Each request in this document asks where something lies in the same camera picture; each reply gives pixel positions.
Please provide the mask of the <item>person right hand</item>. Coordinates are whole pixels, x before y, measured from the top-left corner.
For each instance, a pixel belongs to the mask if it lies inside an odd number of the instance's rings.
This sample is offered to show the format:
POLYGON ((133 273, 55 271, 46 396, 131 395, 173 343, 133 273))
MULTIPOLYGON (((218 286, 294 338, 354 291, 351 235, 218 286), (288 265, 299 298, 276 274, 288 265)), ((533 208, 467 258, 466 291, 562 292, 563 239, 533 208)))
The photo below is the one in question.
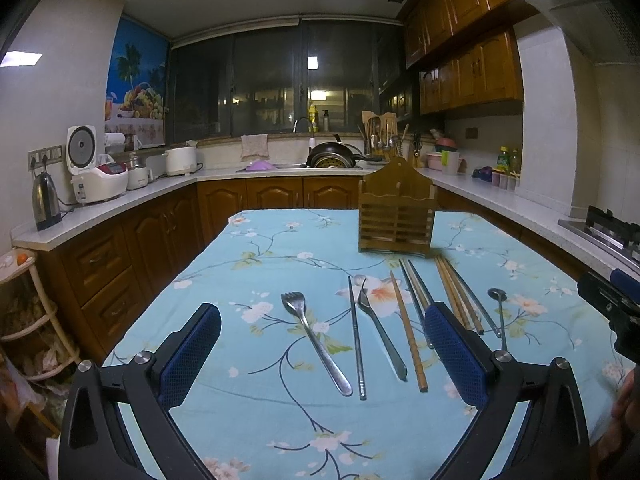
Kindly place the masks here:
POLYGON ((639 367, 627 374, 611 408, 604 434, 591 447, 593 463, 600 465, 623 448, 623 443, 639 433, 639 367))

